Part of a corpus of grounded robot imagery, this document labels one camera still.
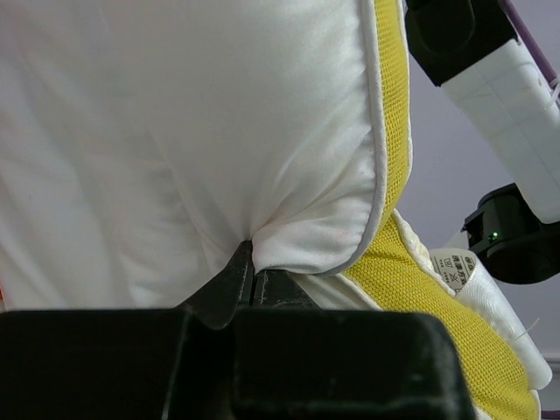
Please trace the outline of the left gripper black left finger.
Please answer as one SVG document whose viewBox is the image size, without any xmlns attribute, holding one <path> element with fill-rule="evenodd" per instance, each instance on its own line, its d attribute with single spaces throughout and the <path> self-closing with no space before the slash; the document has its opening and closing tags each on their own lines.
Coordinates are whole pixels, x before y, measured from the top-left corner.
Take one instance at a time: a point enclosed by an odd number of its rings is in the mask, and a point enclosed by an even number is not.
<svg viewBox="0 0 560 420">
<path fill-rule="evenodd" d="M 252 250 L 172 308 L 4 313 L 2 418 L 232 418 L 226 329 L 249 299 Z"/>
</svg>

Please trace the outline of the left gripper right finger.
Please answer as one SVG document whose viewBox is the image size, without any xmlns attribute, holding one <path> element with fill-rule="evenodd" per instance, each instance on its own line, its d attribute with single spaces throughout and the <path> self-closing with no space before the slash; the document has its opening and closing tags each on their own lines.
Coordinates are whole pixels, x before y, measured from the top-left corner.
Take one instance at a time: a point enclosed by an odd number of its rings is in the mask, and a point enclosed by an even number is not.
<svg viewBox="0 0 560 420">
<path fill-rule="evenodd" d="M 418 312 L 325 310 L 286 272 L 255 277 L 233 320 L 240 419 L 472 419 L 443 324 Z"/>
</svg>

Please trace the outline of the cream contoured pillow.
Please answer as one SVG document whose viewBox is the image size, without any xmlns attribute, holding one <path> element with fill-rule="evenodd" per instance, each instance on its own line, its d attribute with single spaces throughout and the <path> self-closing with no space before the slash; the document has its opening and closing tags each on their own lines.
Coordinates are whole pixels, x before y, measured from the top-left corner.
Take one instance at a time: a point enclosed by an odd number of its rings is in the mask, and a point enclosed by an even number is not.
<svg viewBox="0 0 560 420">
<path fill-rule="evenodd" d="M 4 1 L 1 306 L 169 307 L 244 240 L 326 309 L 428 313 L 479 419 L 537 419 L 529 361 L 397 212 L 399 1 Z"/>
</svg>

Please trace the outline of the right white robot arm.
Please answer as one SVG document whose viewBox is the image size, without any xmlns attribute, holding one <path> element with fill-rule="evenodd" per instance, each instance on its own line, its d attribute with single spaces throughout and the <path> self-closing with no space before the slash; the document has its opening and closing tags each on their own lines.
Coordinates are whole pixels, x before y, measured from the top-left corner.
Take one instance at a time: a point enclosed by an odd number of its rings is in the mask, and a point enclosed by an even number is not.
<svg viewBox="0 0 560 420">
<path fill-rule="evenodd" d="M 410 1 L 409 50 L 469 119 L 512 183 L 464 222 L 470 250 L 508 284 L 559 272 L 559 77 L 509 1 Z"/>
</svg>

